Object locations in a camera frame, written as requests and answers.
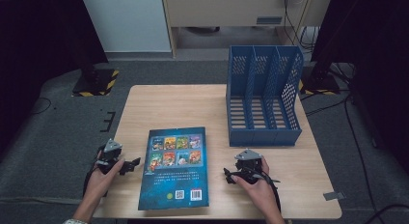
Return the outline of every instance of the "person's right hand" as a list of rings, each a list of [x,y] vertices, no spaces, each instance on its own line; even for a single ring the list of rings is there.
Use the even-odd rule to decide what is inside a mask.
[[[268,175],[270,168],[264,156],[261,159],[261,163],[262,171]],[[263,179],[259,179],[254,184],[249,184],[238,176],[232,176],[232,179],[247,192],[253,204],[264,215],[267,223],[285,223],[277,207],[276,197],[270,184]]]

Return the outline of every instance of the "gray carpet floor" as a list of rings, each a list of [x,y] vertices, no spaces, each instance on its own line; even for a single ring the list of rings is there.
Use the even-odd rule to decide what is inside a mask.
[[[71,90],[80,76],[79,70],[43,85],[33,114],[0,164],[0,199],[3,201],[0,202],[0,223],[63,223],[72,216],[76,205],[39,203],[27,198],[58,198],[63,203],[81,198],[84,177],[95,150],[115,136],[131,86],[224,84],[228,62],[127,61],[101,67],[120,71],[109,96],[72,97]],[[305,111],[311,112],[346,96],[347,92],[313,96],[302,103]],[[373,148],[358,109],[350,101],[346,107],[368,172],[374,205],[378,210],[391,204],[409,205],[408,175],[391,153]],[[112,112],[115,113],[113,124],[109,131],[103,132],[107,128],[104,120],[110,119]],[[340,200],[342,217],[338,220],[292,220],[292,223],[365,223],[374,215],[374,210],[343,104],[308,117],[333,187],[346,198]],[[12,202],[5,202],[5,199],[12,199]],[[382,214],[382,220],[384,223],[408,223],[409,210],[388,210]],[[93,223],[127,221],[98,218]],[[129,222],[149,223],[147,220]],[[382,221],[375,219],[372,223]]]

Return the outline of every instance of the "stand base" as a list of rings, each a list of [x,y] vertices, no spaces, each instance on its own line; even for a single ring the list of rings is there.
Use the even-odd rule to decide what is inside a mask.
[[[322,94],[322,95],[333,95],[340,93],[340,87],[335,80],[334,76],[327,74],[324,80],[320,83],[313,82],[311,78],[311,73],[313,68],[305,67],[303,69],[303,74],[301,76],[300,82],[300,93],[313,95],[313,94]]]
[[[99,76],[97,83],[89,83],[84,76],[78,79],[72,90],[74,97],[91,97],[91,96],[106,96],[111,92],[115,80],[119,73],[118,70],[96,70]]]

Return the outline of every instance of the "book cover thumbnail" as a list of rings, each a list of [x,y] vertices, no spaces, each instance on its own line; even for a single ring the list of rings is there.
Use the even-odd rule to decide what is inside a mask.
[[[205,128],[150,131],[138,210],[208,207]]]

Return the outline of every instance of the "wall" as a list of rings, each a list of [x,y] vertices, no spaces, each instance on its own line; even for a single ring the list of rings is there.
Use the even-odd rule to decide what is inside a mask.
[[[84,0],[105,52],[171,52],[162,0]]]

